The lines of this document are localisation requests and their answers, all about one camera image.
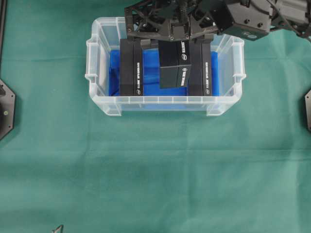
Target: screw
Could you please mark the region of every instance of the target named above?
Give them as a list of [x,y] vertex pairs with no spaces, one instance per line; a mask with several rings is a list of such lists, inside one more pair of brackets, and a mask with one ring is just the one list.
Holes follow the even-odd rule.
[[248,35],[250,35],[251,33],[249,33],[249,32],[243,32],[242,33],[242,35],[246,35],[246,36],[248,36]]
[[284,23],[283,21],[281,21],[281,22],[278,23],[278,25],[279,25],[280,27],[284,27],[284,26],[285,26],[285,23]]

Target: black box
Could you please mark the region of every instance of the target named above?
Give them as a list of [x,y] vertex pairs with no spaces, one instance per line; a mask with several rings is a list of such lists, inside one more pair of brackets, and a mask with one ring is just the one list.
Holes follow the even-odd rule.
[[176,42],[159,41],[160,88],[173,88],[177,84],[178,52]]
[[120,96],[134,95],[134,41],[120,40]]
[[212,64],[210,43],[202,43],[203,96],[212,96]]
[[191,72],[189,41],[176,42],[178,51],[177,87],[187,86]]
[[140,45],[140,40],[134,42],[134,96],[144,95],[144,85],[143,85],[143,56],[142,49]]
[[192,66],[188,86],[188,95],[203,96],[201,43],[190,42],[190,57],[192,61]]

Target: plastic storage bin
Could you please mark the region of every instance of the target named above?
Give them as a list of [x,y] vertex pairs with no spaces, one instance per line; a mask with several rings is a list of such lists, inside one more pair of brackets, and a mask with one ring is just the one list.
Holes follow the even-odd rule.
[[223,35],[215,36],[211,50],[218,53],[219,88],[217,97],[192,96],[109,96],[110,52],[120,49],[120,39],[126,38],[123,17],[102,17],[92,25],[92,37],[86,42],[86,79],[91,99],[109,116],[121,116],[122,111],[205,111],[207,116],[219,116],[242,96],[244,41]]

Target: black metal plate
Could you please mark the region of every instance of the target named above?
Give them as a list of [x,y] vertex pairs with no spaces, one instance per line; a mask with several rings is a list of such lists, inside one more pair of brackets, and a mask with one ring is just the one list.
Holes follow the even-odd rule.
[[0,125],[0,140],[6,136],[14,128],[14,109],[15,109],[15,94],[11,89],[0,80],[0,86],[5,91],[5,96],[0,97],[2,106],[3,121]]
[[308,121],[308,130],[311,132],[311,90],[306,94],[306,110],[307,110],[307,121]]

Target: table surface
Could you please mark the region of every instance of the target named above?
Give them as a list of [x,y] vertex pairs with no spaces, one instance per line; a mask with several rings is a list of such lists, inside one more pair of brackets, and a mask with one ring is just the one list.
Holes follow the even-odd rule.
[[309,233],[311,44],[245,42],[243,96],[201,112],[106,116],[86,40],[135,0],[8,0],[1,78],[17,95],[0,142],[0,231]]

